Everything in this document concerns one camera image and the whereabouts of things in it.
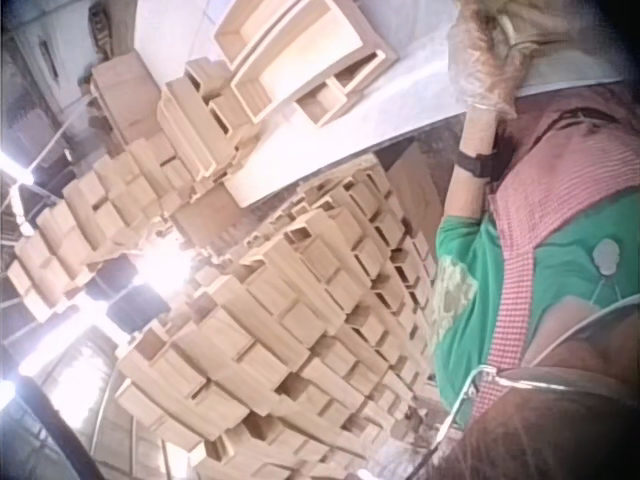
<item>black watch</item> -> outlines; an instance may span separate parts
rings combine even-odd
[[[492,179],[494,173],[494,165],[496,163],[496,151],[489,155],[476,155],[472,157],[458,150],[456,157],[456,165],[466,170],[475,178]]]

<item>worker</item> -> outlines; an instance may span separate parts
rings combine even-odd
[[[469,108],[429,322],[441,399],[466,431],[424,478],[626,478],[606,468],[610,445],[635,448],[636,467],[640,452],[640,123],[599,86],[553,94],[524,128],[514,97],[536,46],[500,61],[486,11],[460,4],[450,70]],[[501,124],[516,133],[506,173]],[[481,365],[493,374],[474,378]],[[495,375],[509,370],[536,382],[509,388]]]

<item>plastic glove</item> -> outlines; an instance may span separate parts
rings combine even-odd
[[[479,0],[461,0],[460,12],[449,31],[449,77],[469,105],[515,118],[515,92],[524,80],[535,44],[507,50],[496,45],[496,22]],[[499,47],[507,51],[500,55]]]

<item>table surface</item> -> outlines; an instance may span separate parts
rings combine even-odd
[[[191,58],[219,58],[211,40],[229,0],[139,0],[135,47],[159,84],[182,75]],[[263,122],[261,140],[242,170],[226,181],[249,205],[333,162],[371,151],[464,110],[447,74],[451,0],[361,0],[378,34],[399,60],[343,117],[317,128],[292,104]],[[620,78],[606,56],[576,49],[537,59],[520,91],[528,95]]]

